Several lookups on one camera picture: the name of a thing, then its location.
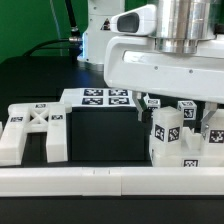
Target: green wall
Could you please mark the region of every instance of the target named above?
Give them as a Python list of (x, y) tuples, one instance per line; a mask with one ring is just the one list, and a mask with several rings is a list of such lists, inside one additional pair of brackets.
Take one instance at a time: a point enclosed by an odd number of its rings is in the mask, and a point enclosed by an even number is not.
[[(125, 9), (130, 10), (153, 1), (126, 0)], [(53, 0), (53, 3), (61, 36), (69, 37), (70, 26), (64, 0)], [(79, 29), (84, 32), (87, 27), (87, 0), (72, 0), (72, 3)], [(50, 0), (0, 0), (0, 62), (8, 57), (22, 55), (38, 43), (57, 38)], [(39, 51), (35, 55), (59, 55), (59, 51)]]

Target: white plastic piece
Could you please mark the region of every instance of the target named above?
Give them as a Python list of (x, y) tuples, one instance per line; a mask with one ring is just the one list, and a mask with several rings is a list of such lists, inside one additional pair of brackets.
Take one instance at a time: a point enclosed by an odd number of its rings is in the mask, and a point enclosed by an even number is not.
[(224, 168), (0, 169), (0, 182), (1, 197), (224, 195)]
[(0, 166), (21, 164), (27, 137), (24, 127), (29, 118), (28, 107), (11, 112), (0, 141)]
[(224, 160), (224, 110), (218, 109), (207, 125), (208, 129), (203, 141), (202, 154), (220, 156)]
[(206, 136), (188, 127), (179, 132), (178, 140), (166, 141), (169, 122), (183, 122), (175, 109), (162, 108), (154, 112), (149, 152), (155, 167), (223, 167), (224, 166), (224, 110), (217, 110), (207, 123)]
[(216, 40), (199, 42), (198, 53), (180, 56), (155, 51), (152, 38), (115, 37), (107, 46), (104, 79), (114, 88), (224, 103), (224, 44), (217, 41), (219, 48)]
[(183, 113), (164, 107), (153, 112), (150, 147), (160, 155), (173, 155), (181, 150)]
[(154, 111), (155, 109), (159, 109), (161, 107), (160, 99), (151, 99), (148, 94), (144, 97), (144, 101), (147, 108), (151, 111)]
[(64, 89), (60, 103), (72, 107), (135, 107), (132, 91), (123, 89)]
[(194, 101), (178, 101), (177, 109), (183, 111), (184, 120), (195, 120), (197, 105)]
[(83, 168), (83, 195), (121, 195), (120, 168)]
[(200, 150), (202, 135), (192, 132), (188, 127), (183, 127), (183, 140), (186, 141), (189, 150)]
[(66, 113), (63, 105), (50, 105), (46, 149), (48, 162), (68, 160)]
[[(67, 160), (66, 112), (71, 105), (61, 103), (13, 104), (8, 108), (9, 119), (0, 140), (0, 166), (20, 165), (27, 133), (47, 133), (49, 162)], [(63, 114), (63, 121), (53, 121), (53, 115)], [(50, 114), (49, 122), (45, 120)]]
[[(121, 16), (136, 13), (139, 16), (139, 28), (136, 33), (120, 32), (117, 27), (117, 22)], [(155, 32), (157, 24), (157, 7), (155, 5), (146, 5), (111, 18), (111, 31), (115, 33), (129, 34), (133, 36), (148, 36)]]
[(223, 195), (223, 171), (224, 168), (122, 168), (122, 195)]

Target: white block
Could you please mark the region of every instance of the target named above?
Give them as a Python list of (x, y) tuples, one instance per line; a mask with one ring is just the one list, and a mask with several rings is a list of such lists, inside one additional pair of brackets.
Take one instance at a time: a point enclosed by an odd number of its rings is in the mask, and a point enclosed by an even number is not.
[(0, 141), (0, 165), (20, 165), (26, 143), (25, 125), (29, 122), (29, 108), (12, 110)]
[(186, 144), (189, 150), (200, 150), (203, 137), (199, 133), (194, 133), (188, 127), (183, 127), (183, 141), (186, 141)]
[(184, 113), (184, 120), (196, 119), (197, 105), (194, 101), (178, 101), (177, 109)]
[(182, 157), (179, 155), (164, 156), (156, 153), (156, 150), (152, 149), (152, 164), (153, 167), (181, 167)]
[(48, 162), (68, 160), (66, 112), (64, 105), (50, 105), (46, 149)]
[(160, 99), (148, 99), (146, 105), (150, 111), (154, 111), (161, 107), (161, 101)]
[(151, 149), (163, 156), (179, 155), (181, 153), (181, 141), (161, 143), (158, 139), (150, 136), (149, 144)]
[(83, 195), (121, 195), (120, 168), (83, 168)]
[(30, 108), (30, 111), (34, 110), (37, 111), (38, 113), (44, 112), (46, 109), (49, 108), (50, 105), (64, 105), (66, 113), (71, 113), (72, 112), (72, 105), (70, 103), (58, 103), (58, 102), (51, 102), (51, 103), (24, 103), (24, 104), (11, 104), (8, 107), (8, 113), (9, 115), (11, 114), (12, 111), (14, 110), (22, 110), (23, 108)]
[(153, 113), (153, 129), (155, 125), (163, 128), (183, 127), (183, 113), (172, 107), (164, 107)]
[(0, 196), (82, 195), (82, 168), (0, 169)]
[(207, 122), (205, 140), (203, 139), (202, 154), (205, 156), (224, 156), (224, 110), (218, 109)]
[(122, 195), (223, 195), (223, 168), (121, 168)]

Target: cable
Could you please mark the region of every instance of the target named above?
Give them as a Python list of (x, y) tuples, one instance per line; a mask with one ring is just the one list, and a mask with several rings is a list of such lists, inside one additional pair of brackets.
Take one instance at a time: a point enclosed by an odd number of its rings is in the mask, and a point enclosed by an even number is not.
[(69, 42), (69, 39), (68, 38), (64, 38), (64, 39), (59, 39), (59, 40), (50, 40), (50, 41), (46, 41), (46, 42), (43, 42), (41, 44), (38, 44), (36, 45), (35, 47), (33, 47), (32, 49), (26, 51), (23, 56), (30, 56), (34, 51), (38, 50), (38, 49), (41, 49), (43, 46), (46, 46), (46, 45), (50, 45), (50, 44), (55, 44), (55, 43), (63, 43), (63, 42)]
[(51, 12), (52, 12), (52, 15), (53, 15), (53, 18), (54, 18), (54, 23), (55, 23), (55, 26), (56, 26), (56, 31), (57, 31), (58, 39), (61, 39), (61, 31), (60, 31), (58, 19), (57, 19), (56, 13), (55, 13), (55, 8), (54, 8), (53, 0), (50, 0), (50, 5), (51, 5)]
[(69, 21), (70, 21), (71, 34), (72, 36), (75, 36), (75, 35), (80, 36), (80, 32), (78, 30), (78, 27), (75, 21), (75, 15), (74, 15), (71, 0), (65, 0), (65, 5), (68, 12)]
[(35, 51), (39, 51), (39, 50), (62, 50), (62, 49), (63, 50), (70, 49), (70, 46), (69, 47), (41, 47), (41, 48), (35, 49), (32, 53), (34, 53)]

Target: black table surface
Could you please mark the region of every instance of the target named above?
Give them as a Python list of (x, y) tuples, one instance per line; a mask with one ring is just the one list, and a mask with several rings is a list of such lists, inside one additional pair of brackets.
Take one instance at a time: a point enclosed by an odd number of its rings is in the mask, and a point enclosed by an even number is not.
[[(13, 103), (58, 101), (64, 88), (107, 87), (69, 57), (15, 57), (0, 65), (0, 120)], [(223, 196), (0, 198), (0, 223), (224, 223)]]

